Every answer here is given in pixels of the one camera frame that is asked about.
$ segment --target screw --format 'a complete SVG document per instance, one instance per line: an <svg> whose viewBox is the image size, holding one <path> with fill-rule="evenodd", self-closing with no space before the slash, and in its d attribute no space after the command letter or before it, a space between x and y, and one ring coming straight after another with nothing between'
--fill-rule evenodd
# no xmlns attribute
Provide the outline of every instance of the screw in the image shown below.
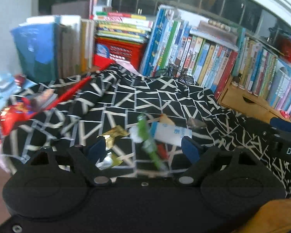
<svg viewBox="0 0 291 233"><path fill-rule="evenodd" d="M12 230L13 230L13 232L15 232L15 233L22 233L22 231L23 231L23 228L21 227L21 226L19 226L19 225L14 225L13 227L12 227Z"/></svg>
<svg viewBox="0 0 291 233"><path fill-rule="evenodd" d="M179 182L181 184L192 184L194 182L194 179L190 176L182 176L179 178Z"/></svg>

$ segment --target window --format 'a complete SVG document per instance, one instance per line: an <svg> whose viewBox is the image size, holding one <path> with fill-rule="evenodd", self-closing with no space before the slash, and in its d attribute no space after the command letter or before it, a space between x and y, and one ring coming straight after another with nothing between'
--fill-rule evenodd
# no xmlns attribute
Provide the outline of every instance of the window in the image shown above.
<svg viewBox="0 0 291 233"><path fill-rule="evenodd" d="M252 0L112 0L114 10L144 15L156 15L160 4L240 25L271 44L275 42L276 32L291 33L287 24Z"/></svg>

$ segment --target drawer handle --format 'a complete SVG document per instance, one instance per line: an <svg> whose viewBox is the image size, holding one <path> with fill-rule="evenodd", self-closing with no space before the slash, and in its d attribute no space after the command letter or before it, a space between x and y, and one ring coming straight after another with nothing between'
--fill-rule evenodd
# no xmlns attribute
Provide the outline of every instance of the drawer handle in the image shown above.
<svg viewBox="0 0 291 233"><path fill-rule="evenodd" d="M246 103L249 103L249 104L256 104L255 102L253 102L252 100L249 100L248 98L244 97L243 96L243 99Z"/></svg>

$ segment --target red basket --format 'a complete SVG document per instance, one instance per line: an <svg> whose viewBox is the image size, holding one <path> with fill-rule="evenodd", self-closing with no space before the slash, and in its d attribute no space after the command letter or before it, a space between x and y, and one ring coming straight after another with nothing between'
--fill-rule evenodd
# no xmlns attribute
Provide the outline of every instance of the red basket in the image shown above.
<svg viewBox="0 0 291 233"><path fill-rule="evenodd" d="M95 53L115 61L130 63L137 71L146 48L146 43L134 43L108 37L98 37L95 41Z"/></svg>

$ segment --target black and white patterned cloth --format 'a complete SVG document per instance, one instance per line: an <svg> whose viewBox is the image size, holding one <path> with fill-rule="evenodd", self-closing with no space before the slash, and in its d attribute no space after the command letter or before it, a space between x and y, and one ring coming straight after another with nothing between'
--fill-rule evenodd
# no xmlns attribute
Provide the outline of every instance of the black and white patterned cloth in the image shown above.
<svg viewBox="0 0 291 233"><path fill-rule="evenodd" d="M199 144L216 145L228 151L236 146L250 150L286 188L291 196L291 164L268 155L268 145L262 138L248 133L243 124L245 117L218 105L210 89L181 84L174 78L143 78L119 65L91 74L92 79L73 100L59 104L52 110L37 114L34 119L14 129L3 142L2 155L12 173L30 159L42 146L53 150L66 150L75 144L90 146L98 135L116 125L128 130L137 125L137 116L145 113L148 122L158 121L165 113L177 126L186 127L189 117L203 120L206 129L193 132ZM32 94L43 88L59 88L73 84L81 76L37 85L21 93ZM191 164L181 148L165 145L168 172L159 172L141 149L129 137L117 139L112 152L123 163L106 169L105 175L117 176L167 176L185 171Z"/></svg>

